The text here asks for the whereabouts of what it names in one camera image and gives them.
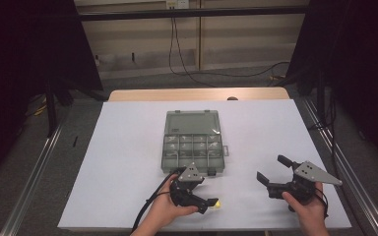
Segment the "black stand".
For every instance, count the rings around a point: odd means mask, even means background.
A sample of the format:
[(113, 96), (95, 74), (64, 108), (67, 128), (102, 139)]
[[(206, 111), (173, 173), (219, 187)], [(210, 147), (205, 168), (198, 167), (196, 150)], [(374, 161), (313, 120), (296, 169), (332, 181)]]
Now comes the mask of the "black stand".
[(55, 133), (58, 127), (54, 93), (52, 91), (50, 81), (47, 81), (45, 84), (45, 97), (46, 97), (46, 107), (47, 107), (47, 117), (48, 117), (47, 137), (50, 138)]

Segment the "person's right hand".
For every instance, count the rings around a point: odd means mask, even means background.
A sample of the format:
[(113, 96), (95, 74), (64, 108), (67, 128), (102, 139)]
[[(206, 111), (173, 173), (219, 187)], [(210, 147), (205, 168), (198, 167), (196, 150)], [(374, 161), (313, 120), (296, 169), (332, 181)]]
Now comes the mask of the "person's right hand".
[(283, 192), (283, 199), (294, 209), (297, 214), (300, 228), (305, 225), (325, 225), (325, 207), (320, 201), (322, 198), (323, 184), (315, 183), (317, 197), (308, 205), (302, 205), (290, 193)]

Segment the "white wall socket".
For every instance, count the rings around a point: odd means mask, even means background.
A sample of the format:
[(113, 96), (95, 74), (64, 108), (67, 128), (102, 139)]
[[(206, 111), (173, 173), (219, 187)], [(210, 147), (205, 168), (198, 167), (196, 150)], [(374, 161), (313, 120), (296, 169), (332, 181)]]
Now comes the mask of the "white wall socket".
[(166, 0), (165, 3), (166, 8), (169, 10), (189, 8), (189, 0)]

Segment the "white table mat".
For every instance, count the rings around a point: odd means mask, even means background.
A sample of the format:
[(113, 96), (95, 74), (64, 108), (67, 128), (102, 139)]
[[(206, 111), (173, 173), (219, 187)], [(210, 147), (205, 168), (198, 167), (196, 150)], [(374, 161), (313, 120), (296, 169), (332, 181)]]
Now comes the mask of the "white table mat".
[(279, 155), (323, 164), (291, 99), (247, 101), (106, 102), (70, 198), (58, 223), (72, 231), (131, 228), (164, 175), (160, 169), (165, 117), (171, 110), (216, 110), (229, 148), (225, 169), (195, 189), (220, 207), (176, 219), (168, 231), (254, 231), (295, 229), (296, 216), (271, 199), (257, 181), (263, 173), (285, 183), (290, 169)]

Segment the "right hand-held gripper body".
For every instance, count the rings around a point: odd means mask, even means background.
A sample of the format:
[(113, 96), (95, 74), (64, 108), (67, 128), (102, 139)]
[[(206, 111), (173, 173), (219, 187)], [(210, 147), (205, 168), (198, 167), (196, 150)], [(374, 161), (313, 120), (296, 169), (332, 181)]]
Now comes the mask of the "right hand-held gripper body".
[(310, 161), (304, 161), (302, 163), (293, 161), (293, 167), (291, 169), (293, 172), (292, 180), (282, 184), (282, 188), (278, 190), (278, 199), (282, 198), (283, 192), (288, 192), (300, 203), (308, 204), (316, 192), (316, 182), (336, 186), (343, 184), (342, 180)]

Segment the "person's left hand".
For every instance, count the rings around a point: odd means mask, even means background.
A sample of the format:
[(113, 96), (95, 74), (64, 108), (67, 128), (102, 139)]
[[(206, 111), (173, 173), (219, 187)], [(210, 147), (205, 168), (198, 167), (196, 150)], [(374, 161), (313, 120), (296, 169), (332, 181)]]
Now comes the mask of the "person's left hand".
[(172, 181), (176, 178), (177, 175), (173, 174), (160, 188), (141, 226), (148, 226), (152, 231), (158, 232), (175, 218), (190, 215), (198, 211), (196, 206), (176, 206), (173, 203), (169, 194), (169, 188)]

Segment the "metal floor rail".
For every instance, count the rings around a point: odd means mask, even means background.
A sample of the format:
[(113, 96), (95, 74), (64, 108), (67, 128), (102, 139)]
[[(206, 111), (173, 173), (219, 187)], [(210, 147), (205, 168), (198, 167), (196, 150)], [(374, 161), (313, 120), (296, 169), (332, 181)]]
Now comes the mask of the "metal floor rail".
[(46, 140), (31, 175), (0, 232), (0, 236), (17, 236), (41, 176), (58, 143), (62, 130), (63, 124), (57, 125), (53, 134)]
[(334, 169), (342, 174), (344, 182), (353, 193), (354, 198), (364, 213), (368, 223), (371, 225), (375, 235), (378, 236), (378, 207), (372, 201), (349, 164), (347, 157), (335, 141), (335, 130), (330, 129), (328, 125), (323, 125), (322, 120), (317, 115), (316, 105), (310, 98), (303, 98), (302, 101), (316, 129), (324, 140), (328, 150), (331, 152), (332, 159), (334, 160)]

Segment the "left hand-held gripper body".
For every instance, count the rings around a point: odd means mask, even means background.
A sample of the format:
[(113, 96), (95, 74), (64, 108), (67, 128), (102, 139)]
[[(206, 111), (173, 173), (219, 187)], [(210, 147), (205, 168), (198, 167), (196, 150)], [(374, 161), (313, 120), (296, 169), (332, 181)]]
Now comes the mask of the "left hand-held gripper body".
[(205, 180), (195, 163), (179, 167), (175, 173), (177, 177), (172, 180), (169, 187), (173, 203), (182, 207), (206, 207), (207, 201), (193, 194), (193, 190)]

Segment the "black curtain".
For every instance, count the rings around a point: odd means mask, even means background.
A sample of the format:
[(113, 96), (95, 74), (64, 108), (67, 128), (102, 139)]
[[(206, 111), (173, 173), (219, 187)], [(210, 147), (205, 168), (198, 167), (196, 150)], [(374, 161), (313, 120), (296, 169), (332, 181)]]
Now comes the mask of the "black curtain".
[(308, 94), (328, 83), (378, 148), (378, 0), (309, 0), (287, 77)]
[(30, 99), (102, 84), (74, 0), (0, 0), (0, 163), (22, 128)]

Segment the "black horizontal bar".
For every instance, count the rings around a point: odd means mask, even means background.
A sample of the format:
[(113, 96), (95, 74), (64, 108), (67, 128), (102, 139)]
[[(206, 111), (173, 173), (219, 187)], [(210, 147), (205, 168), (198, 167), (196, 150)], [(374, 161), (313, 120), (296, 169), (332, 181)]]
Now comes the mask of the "black horizontal bar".
[(145, 20), (145, 19), (169, 19), (169, 18), (196, 18), (196, 17), (290, 15), (290, 14), (305, 14), (308, 10), (309, 8), (307, 6), (150, 10), (150, 11), (132, 11), (132, 12), (83, 13), (79, 15), (79, 18), (83, 22), (121, 21), (121, 20)]

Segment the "grey transparent compartment box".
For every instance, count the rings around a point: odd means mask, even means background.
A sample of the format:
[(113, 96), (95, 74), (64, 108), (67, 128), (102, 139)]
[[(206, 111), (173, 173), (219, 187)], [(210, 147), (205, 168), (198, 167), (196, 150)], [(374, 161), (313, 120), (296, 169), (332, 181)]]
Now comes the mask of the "grey transparent compartment box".
[(168, 173), (191, 163), (207, 176), (223, 173), (225, 169), (220, 117), (216, 110), (166, 113), (161, 170)]

